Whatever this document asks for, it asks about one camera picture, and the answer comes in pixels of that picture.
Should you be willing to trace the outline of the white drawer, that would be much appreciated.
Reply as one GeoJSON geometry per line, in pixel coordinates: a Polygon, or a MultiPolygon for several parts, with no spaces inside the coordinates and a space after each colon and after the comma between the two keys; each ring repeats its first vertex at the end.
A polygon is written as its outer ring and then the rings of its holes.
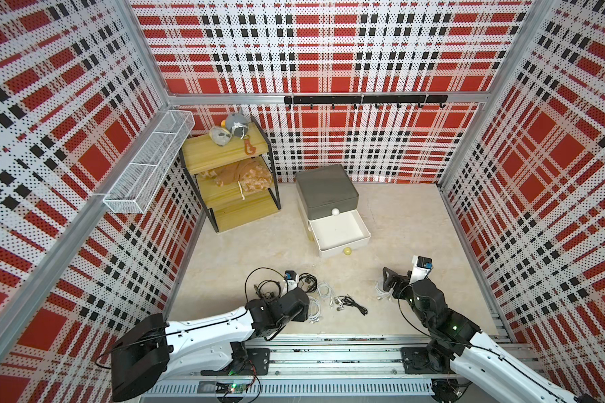
{"type": "Polygon", "coordinates": [[[371,232],[357,210],[309,220],[309,230],[323,259],[365,247],[371,239],[371,232]]]}

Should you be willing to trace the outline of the grey top drawer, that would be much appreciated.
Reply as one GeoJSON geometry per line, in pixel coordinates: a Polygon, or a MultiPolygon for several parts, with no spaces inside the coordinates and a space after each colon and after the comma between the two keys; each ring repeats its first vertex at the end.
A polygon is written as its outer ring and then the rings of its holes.
{"type": "Polygon", "coordinates": [[[342,165],[299,171],[295,176],[302,208],[308,220],[356,210],[359,193],[342,165]]]}

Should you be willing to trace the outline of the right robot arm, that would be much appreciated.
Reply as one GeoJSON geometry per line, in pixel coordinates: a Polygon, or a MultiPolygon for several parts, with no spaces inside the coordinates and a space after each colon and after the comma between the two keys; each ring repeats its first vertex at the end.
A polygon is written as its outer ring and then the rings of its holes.
{"type": "Polygon", "coordinates": [[[499,402],[594,402],[588,394],[575,394],[549,381],[497,344],[487,333],[448,307],[444,293],[429,278],[411,281],[382,269],[383,290],[399,302],[408,302],[427,329],[428,346],[443,366],[468,379],[499,402]]]}

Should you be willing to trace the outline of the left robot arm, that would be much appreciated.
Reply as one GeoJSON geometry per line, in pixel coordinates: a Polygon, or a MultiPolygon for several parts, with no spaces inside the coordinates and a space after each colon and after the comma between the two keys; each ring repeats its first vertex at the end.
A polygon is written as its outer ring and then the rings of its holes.
{"type": "Polygon", "coordinates": [[[245,342],[268,339],[290,322],[308,317],[309,297],[298,287],[270,301],[254,299],[234,311],[195,321],[166,322],[161,314],[150,315],[109,349],[112,400],[141,396],[171,376],[236,373],[249,360],[245,342]]]}

